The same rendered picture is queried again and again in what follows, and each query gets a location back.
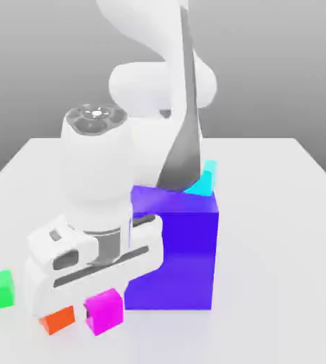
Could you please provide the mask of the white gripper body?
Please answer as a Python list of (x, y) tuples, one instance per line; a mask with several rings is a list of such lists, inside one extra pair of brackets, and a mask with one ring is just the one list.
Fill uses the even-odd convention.
[(136, 219), (129, 229), (127, 250), (112, 261), (99, 246), (116, 242), (120, 232), (87, 234), (63, 216), (28, 237), (29, 255), (23, 273), (23, 299), (36, 318), (43, 318), (114, 288), (124, 293), (130, 281), (163, 263), (163, 221), (157, 215)]

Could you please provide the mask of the small cyan cube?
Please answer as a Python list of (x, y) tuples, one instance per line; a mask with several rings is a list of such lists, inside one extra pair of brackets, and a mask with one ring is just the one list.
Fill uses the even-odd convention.
[(211, 196), (217, 180), (217, 162), (215, 160), (206, 160), (200, 179), (191, 187), (184, 190), (184, 193), (197, 196)]

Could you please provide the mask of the large blue box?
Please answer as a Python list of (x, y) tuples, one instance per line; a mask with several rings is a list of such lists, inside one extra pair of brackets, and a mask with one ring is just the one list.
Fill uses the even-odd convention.
[(136, 186), (134, 217), (156, 214), (163, 221), (163, 263), (131, 281), (128, 310), (210, 310), (214, 284), (219, 209), (214, 195)]

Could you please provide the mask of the small orange cube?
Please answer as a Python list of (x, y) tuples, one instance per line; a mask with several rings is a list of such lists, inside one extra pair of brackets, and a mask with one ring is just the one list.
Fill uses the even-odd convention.
[(38, 319), (41, 326), (45, 329), (49, 336), (68, 327), (75, 322), (75, 312), (73, 306), (65, 307)]

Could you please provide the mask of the small magenta cube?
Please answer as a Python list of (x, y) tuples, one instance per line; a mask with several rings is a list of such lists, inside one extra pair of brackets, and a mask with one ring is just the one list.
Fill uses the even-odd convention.
[(115, 289), (103, 291), (85, 300), (86, 324), (98, 336), (124, 321), (124, 303)]

